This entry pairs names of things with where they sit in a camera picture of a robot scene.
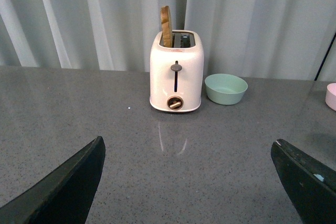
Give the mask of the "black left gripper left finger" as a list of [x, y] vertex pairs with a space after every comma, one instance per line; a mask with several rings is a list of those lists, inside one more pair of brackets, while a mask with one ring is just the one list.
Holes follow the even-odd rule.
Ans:
[[85, 223], [100, 183], [106, 147], [91, 141], [6, 205], [1, 223]]

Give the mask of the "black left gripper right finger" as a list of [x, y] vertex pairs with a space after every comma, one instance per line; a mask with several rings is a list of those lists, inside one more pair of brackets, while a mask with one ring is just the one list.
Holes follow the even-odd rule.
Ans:
[[303, 223], [335, 223], [335, 171], [283, 139], [271, 159]]

